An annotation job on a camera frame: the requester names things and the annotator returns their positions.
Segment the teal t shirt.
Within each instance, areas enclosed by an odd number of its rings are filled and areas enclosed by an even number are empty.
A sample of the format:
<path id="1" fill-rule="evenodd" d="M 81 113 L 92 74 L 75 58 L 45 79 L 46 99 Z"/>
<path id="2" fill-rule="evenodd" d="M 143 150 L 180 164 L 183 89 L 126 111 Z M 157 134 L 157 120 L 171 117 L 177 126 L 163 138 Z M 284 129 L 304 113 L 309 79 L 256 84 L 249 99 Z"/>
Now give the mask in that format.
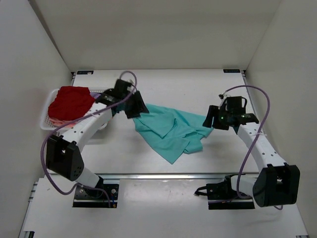
<path id="1" fill-rule="evenodd" d="M 152 104 L 146 107 L 148 113 L 133 119 L 135 130 L 166 161 L 174 164 L 182 154 L 203 150 L 201 140 L 213 131 L 203 126 L 204 116 Z"/>

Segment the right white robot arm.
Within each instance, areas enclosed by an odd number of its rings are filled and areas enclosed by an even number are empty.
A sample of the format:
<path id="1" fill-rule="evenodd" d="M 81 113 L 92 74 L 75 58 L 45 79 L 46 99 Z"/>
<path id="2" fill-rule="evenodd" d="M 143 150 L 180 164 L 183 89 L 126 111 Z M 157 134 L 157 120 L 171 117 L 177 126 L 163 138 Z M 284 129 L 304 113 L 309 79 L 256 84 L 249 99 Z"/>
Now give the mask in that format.
<path id="1" fill-rule="evenodd" d="M 244 174 L 226 175 L 222 182 L 207 184 L 205 196 L 212 203 L 225 203 L 241 196 L 251 198 L 259 207 L 283 206 L 297 201 L 300 171 L 276 152 L 253 113 L 246 112 L 247 99 L 219 95 L 221 103 L 211 105 L 204 127 L 233 128 L 245 143 L 259 170 L 256 178 Z"/>

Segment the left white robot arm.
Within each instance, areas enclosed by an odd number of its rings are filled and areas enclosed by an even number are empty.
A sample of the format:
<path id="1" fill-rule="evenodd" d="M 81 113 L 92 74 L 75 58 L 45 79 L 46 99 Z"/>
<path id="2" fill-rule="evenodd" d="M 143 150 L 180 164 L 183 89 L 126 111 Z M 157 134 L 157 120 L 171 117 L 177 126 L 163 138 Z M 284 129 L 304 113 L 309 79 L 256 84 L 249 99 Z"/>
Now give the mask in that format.
<path id="1" fill-rule="evenodd" d="M 46 138 L 41 147 L 41 163 L 46 177 L 62 195 L 62 191 L 50 176 L 50 171 L 76 182 L 91 198 L 106 195 L 103 179 L 85 167 L 81 152 L 90 138 L 120 111 L 128 119 L 148 113 L 136 83 L 117 79 L 114 88 L 103 91 L 87 113 L 77 119 L 62 135 Z"/>

